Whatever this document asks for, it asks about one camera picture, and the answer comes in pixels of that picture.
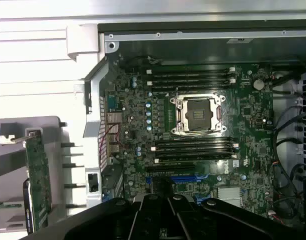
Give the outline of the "blue expansion slot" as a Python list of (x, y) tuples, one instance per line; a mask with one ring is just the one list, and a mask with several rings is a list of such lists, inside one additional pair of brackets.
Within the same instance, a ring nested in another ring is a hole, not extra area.
[(174, 184), (183, 184), (183, 183), (199, 183), (202, 180), (208, 178), (208, 175), (196, 176), (196, 175), (186, 175), (186, 176), (148, 176), (145, 178), (147, 184), (151, 184), (154, 179), (163, 179), (170, 180)]

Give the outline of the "silver finned chipset heatsink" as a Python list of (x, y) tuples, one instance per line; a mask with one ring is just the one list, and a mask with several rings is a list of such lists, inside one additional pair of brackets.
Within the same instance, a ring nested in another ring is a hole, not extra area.
[(236, 207), (242, 207), (243, 201), (241, 197), (240, 187), (221, 187), (217, 189), (217, 198), (221, 201), (234, 205)]

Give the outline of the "long black expansion slot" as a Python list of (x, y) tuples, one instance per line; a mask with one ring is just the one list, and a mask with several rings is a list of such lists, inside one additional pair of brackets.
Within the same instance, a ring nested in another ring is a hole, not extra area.
[(194, 164), (180, 164), (180, 165), (155, 165), (145, 167), (145, 171), (148, 173), (153, 172), (174, 172), (174, 171), (188, 171), (194, 170), (196, 166)]

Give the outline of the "silver USB port block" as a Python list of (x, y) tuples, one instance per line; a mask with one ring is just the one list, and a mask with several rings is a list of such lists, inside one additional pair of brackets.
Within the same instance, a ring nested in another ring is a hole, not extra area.
[(119, 153), (120, 144), (118, 142), (109, 142), (106, 149), (109, 154)]

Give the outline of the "green motherboard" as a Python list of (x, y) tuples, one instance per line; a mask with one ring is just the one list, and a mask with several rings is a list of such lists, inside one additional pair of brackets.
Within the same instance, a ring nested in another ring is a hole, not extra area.
[[(146, 70), (219, 70), (235, 67), (231, 73), (165, 73), (146, 74)], [(226, 74), (228, 77), (177, 77), (152, 78), (152, 75)], [(132, 201), (137, 195), (150, 194), (152, 187), (146, 177), (155, 176), (206, 176), (201, 182), (174, 183), (175, 194), (191, 196), (196, 203), (207, 198), (218, 199), (218, 188), (240, 187), (242, 207), (255, 214), (266, 216), (273, 202), (273, 190), (267, 174), (273, 158), (273, 93), (269, 67), (260, 64), (219, 65), (155, 65), (124, 66), (104, 92), (106, 131), (100, 138), (103, 157), (120, 164), (123, 178), (122, 195)], [(236, 79), (236, 83), (158, 83), (147, 81)], [(265, 83), (262, 90), (253, 87), (255, 80)], [(220, 90), (179, 91), (178, 95), (214, 93), (226, 97), (222, 103), (222, 120), (227, 130), (222, 133), (200, 136), (180, 136), (171, 133), (175, 127), (175, 106), (170, 99), (176, 90), (153, 91), (155, 86), (229, 86)], [(107, 97), (117, 96), (118, 110), (109, 112)], [(110, 133), (107, 113), (121, 113), (122, 122), (117, 133)], [(215, 142), (191, 142), (155, 145), (156, 141), (202, 138), (234, 138), (234, 141), (217, 142), (239, 144), (238, 148), (226, 149), (231, 155), (157, 157), (151, 147), (168, 145), (193, 145)], [(120, 152), (109, 154), (107, 144), (118, 142)], [(186, 171), (146, 172), (145, 167), (158, 165), (194, 164), (195, 169)]]

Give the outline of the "silver network port block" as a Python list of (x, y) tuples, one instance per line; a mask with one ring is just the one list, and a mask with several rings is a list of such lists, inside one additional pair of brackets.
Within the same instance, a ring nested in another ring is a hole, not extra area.
[(109, 112), (106, 114), (106, 119), (108, 128), (114, 125), (114, 127), (110, 130), (110, 133), (117, 133), (119, 130), (119, 124), (122, 122), (122, 113)]

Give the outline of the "silver CPU socket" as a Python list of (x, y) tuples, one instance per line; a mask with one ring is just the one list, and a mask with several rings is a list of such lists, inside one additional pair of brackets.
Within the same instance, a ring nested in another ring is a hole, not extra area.
[(217, 93), (181, 94), (169, 102), (175, 107), (175, 127), (178, 136), (202, 136), (223, 133), (222, 103), (226, 97)]

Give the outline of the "teal rear port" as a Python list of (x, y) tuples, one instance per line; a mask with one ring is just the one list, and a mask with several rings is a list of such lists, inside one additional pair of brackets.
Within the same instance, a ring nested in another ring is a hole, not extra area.
[(115, 95), (109, 94), (107, 97), (107, 109), (109, 112), (115, 112), (119, 109), (118, 98)]

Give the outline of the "grey parts rack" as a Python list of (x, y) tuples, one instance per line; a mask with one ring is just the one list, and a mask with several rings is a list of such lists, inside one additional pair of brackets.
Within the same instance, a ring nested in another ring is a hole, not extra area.
[[(44, 151), (48, 159), (52, 197), (52, 209), (48, 215), (47, 226), (49, 226), (66, 216), (61, 148), (62, 128), (60, 119), (57, 116), (0, 119), (0, 134), (3, 136), (19, 136), (20, 134), (25, 134), (27, 130), (32, 129), (38, 129), (41, 131)], [(15, 232), (28, 234), (26, 231)], [(11, 234), (15, 232), (4, 232), (0, 234)]]

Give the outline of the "green RAM stick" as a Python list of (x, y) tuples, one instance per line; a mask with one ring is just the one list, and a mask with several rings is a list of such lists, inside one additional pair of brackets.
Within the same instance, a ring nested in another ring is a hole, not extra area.
[(0, 202), (0, 209), (21, 208), (22, 202)]

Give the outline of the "dark grey open PC case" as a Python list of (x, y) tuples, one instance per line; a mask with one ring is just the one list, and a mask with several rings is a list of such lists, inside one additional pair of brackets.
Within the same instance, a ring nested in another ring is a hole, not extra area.
[[(84, 86), (87, 208), (125, 198), (122, 166), (100, 149), (107, 129), (105, 90), (122, 67), (258, 64), (272, 73), (273, 157), (267, 175), (273, 201), (263, 217), (289, 226), (306, 223), (306, 27), (109, 23), (71, 25), (65, 33), (67, 55), (78, 63)], [(227, 44), (240, 38), (253, 40)]]

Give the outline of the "white case label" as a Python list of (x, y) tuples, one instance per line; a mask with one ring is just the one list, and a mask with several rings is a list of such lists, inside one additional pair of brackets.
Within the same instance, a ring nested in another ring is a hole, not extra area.
[(253, 38), (231, 38), (227, 41), (227, 44), (249, 44), (253, 41)]

